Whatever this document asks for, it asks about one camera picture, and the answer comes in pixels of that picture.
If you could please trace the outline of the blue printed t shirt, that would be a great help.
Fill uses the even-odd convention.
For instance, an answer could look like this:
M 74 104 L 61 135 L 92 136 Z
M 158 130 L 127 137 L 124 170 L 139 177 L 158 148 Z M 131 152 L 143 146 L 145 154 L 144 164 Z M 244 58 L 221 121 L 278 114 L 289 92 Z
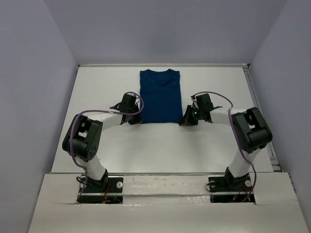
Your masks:
M 139 77 L 143 123 L 179 123 L 183 117 L 180 72 L 147 69 Z

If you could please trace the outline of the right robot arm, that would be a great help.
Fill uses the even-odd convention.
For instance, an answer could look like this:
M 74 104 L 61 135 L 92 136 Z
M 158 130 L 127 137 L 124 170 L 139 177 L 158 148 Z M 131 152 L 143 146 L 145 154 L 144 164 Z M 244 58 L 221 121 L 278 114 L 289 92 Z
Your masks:
M 238 151 L 220 177 L 211 177 L 207 190 L 216 192 L 239 192 L 243 189 L 252 193 L 257 178 L 251 178 L 249 170 L 254 169 L 254 159 L 273 139 L 272 132 L 257 107 L 236 110 L 227 97 L 220 97 L 229 103 L 228 108 L 215 106 L 210 91 L 192 95 L 192 104 L 188 105 L 180 121 L 181 126 L 196 126 L 199 121 L 230 126 Z

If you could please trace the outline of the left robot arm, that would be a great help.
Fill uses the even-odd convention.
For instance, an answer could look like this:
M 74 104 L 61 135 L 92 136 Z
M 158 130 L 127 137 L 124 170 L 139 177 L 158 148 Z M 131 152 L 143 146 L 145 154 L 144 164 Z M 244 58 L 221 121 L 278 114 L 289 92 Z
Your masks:
M 141 123 L 143 108 L 144 101 L 139 94 L 126 92 L 122 100 L 108 110 L 84 110 L 74 116 L 62 149 L 85 173 L 83 178 L 77 177 L 81 184 L 79 195 L 88 190 L 103 192 L 107 189 L 108 171 L 97 155 L 102 132 L 124 123 Z

